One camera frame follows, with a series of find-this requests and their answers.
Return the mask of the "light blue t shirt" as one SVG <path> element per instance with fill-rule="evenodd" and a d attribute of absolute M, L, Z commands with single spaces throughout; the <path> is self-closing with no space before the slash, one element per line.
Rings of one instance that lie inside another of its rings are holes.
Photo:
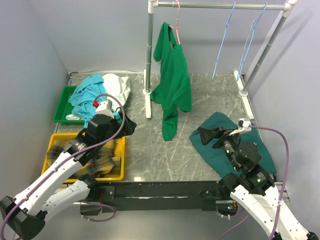
<path fill-rule="evenodd" d="M 107 93 L 103 83 L 102 75 L 94 73 L 86 77 L 68 98 L 68 102 L 73 106 L 71 114 L 84 120 L 84 128 L 88 127 L 89 121 L 96 114 L 93 106 L 95 98 Z"/>

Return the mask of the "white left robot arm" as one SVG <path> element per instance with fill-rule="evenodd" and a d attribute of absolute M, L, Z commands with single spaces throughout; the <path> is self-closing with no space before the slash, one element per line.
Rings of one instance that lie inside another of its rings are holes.
<path fill-rule="evenodd" d="M 0 238 L 4 239 L 9 226 L 20 240 L 31 240 L 55 214 L 80 200 L 94 201 L 100 194 L 99 182 L 88 173 L 70 187 L 56 192 L 72 175 L 93 159 L 109 141 L 130 136 L 136 123 L 125 114 L 117 121 L 97 114 L 75 138 L 71 139 L 55 162 L 31 185 L 14 197 L 0 201 L 3 223 Z"/>

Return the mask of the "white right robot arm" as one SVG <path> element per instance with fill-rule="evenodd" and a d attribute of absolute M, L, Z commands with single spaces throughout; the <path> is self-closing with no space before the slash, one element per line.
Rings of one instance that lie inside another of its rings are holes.
<path fill-rule="evenodd" d="M 201 143 L 213 139 L 214 149 L 222 149 L 240 175 L 229 173 L 219 181 L 219 195 L 240 204 L 262 227 L 270 240 L 316 240 L 318 236 L 303 227 L 283 201 L 284 187 L 277 188 L 270 174 L 259 164 L 261 155 L 253 142 L 243 142 L 240 135 L 254 128 L 240 120 L 235 129 L 217 127 L 197 129 Z"/>

